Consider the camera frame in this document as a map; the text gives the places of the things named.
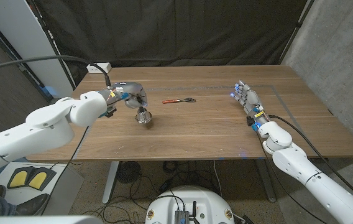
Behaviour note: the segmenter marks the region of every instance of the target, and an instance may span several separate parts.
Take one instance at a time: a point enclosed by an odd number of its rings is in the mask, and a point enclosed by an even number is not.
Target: wooden table
[[[353,136],[288,66],[214,66],[112,68],[112,83],[139,82],[147,93],[149,124],[135,120],[137,110],[117,104],[111,118],[92,126],[76,160],[197,160],[261,159],[264,153],[255,132],[246,125],[242,106],[229,95],[239,79],[254,89],[268,114],[299,127],[324,157],[353,157]],[[102,74],[87,74],[74,98],[104,88]],[[192,97],[196,103],[162,104]],[[315,156],[291,128],[277,121],[308,156]],[[29,156],[33,161],[67,161],[84,128],[74,126],[66,146]]]

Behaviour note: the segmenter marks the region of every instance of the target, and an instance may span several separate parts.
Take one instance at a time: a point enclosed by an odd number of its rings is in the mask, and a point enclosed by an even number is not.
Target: power outlet
[[[112,66],[110,65],[109,62],[106,63],[95,63],[99,67],[101,67],[106,73],[109,73],[110,69],[112,69]],[[87,66],[87,70],[89,73],[102,73],[99,69],[92,65]]]

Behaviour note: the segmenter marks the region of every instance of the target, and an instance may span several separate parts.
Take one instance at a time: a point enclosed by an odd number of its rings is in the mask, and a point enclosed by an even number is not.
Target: white robotic arm
[[[129,108],[142,110],[147,106],[142,85],[127,82],[84,93],[80,100],[63,98],[33,111],[25,123],[0,132],[0,167],[18,158],[68,144],[74,137],[69,123],[91,126],[101,116],[112,116],[116,111],[115,104],[120,100],[124,100]]]
[[[301,182],[339,223],[353,223],[353,195],[313,165],[291,135],[270,121],[256,92],[239,80],[231,96],[244,107],[247,124],[267,138],[262,145],[275,165]]]

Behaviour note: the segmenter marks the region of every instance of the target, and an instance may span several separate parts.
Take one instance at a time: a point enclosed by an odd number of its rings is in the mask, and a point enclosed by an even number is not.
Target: black backdrop
[[[36,0],[61,54],[113,67],[278,64],[305,3]]]

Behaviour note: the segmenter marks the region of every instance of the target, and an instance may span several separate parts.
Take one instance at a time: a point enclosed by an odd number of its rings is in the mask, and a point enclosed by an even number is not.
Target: gray wall
[[[294,69],[353,134],[353,1],[315,1],[282,64]],[[353,185],[353,161],[331,162]],[[336,222],[300,186],[292,186],[290,190],[325,221]],[[285,195],[281,196],[279,204],[287,223],[315,220]]]

